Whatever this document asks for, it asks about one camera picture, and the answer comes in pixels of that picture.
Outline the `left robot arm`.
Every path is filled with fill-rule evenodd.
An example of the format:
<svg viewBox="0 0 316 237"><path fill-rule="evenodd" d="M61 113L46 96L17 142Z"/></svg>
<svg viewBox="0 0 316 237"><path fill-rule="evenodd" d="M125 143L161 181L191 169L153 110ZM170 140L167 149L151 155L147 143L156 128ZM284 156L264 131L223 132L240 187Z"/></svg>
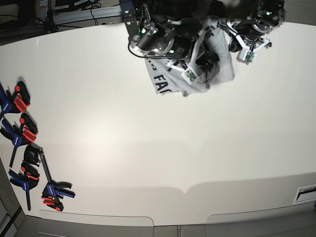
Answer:
<svg viewBox="0 0 316 237"><path fill-rule="evenodd" d="M283 0L260 0L257 8L239 23L232 24L233 32L229 44L230 52L242 50L241 42L253 50L264 43L264 35L285 21Z"/></svg>

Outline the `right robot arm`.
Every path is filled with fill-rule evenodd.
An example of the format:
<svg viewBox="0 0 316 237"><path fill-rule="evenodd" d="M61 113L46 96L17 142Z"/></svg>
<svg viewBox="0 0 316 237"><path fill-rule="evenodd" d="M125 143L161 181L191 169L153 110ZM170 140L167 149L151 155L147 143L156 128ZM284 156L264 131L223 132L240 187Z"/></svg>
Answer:
<svg viewBox="0 0 316 237"><path fill-rule="evenodd" d="M128 50L144 59L165 60L180 71L197 66L211 70L218 54L204 39L203 26L210 0L121 0L119 6L127 28Z"/></svg>

